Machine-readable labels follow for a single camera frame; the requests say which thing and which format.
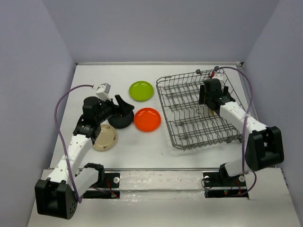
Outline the orange plate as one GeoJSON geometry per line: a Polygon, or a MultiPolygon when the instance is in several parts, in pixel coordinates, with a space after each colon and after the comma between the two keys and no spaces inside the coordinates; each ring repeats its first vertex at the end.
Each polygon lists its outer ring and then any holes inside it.
{"type": "Polygon", "coordinates": [[[159,112],[153,108],[142,108],[136,112],[134,124],[140,131],[152,132],[160,126],[161,116],[159,112]]]}

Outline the lime green plate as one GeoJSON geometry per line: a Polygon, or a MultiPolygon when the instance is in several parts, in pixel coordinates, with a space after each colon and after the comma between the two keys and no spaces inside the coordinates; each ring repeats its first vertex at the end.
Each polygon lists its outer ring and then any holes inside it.
{"type": "Polygon", "coordinates": [[[129,87],[130,97],[135,101],[146,101],[154,94],[153,86],[147,81],[136,81],[129,87]]]}

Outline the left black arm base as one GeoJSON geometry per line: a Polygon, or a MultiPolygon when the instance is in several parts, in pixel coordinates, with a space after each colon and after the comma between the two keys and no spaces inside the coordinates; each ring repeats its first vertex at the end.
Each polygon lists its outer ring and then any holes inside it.
{"type": "Polygon", "coordinates": [[[120,173],[105,172],[102,183],[93,184],[84,193],[84,199],[119,199],[120,198],[120,173]]]}

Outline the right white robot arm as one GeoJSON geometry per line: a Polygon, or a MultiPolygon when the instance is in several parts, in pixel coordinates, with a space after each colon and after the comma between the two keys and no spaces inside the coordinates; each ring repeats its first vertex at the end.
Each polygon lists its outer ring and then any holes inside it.
{"type": "Polygon", "coordinates": [[[228,87],[222,87],[219,79],[204,81],[200,87],[199,103],[242,133],[241,158],[219,167],[218,180],[222,185],[230,185],[241,174],[256,172],[284,161],[280,129],[266,126],[244,111],[231,97],[228,87]]]}

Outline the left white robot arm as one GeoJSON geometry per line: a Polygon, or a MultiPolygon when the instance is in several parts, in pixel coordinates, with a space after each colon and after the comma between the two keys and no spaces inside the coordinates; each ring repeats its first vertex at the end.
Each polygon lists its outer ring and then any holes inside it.
{"type": "Polygon", "coordinates": [[[63,157],[47,178],[38,180],[35,185],[38,214],[71,219],[87,189],[104,183],[105,170],[101,164],[87,163],[80,174],[77,171],[99,136],[104,121],[113,120],[122,129],[133,122],[134,106],[120,95],[115,99],[117,104],[112,99],[101,100],[95,96],[84,99],[82,115],[69,145],[63,147],[63,157]]]}

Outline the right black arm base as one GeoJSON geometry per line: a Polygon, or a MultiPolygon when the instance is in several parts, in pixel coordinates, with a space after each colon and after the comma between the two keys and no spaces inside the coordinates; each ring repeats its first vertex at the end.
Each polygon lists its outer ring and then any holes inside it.
{"type": "Polygon", "coordinates": [[[244,175],[222,179],[218,172],[203,172],[201,186],[206,198],[248,198],[247,185],[244,175]]]}

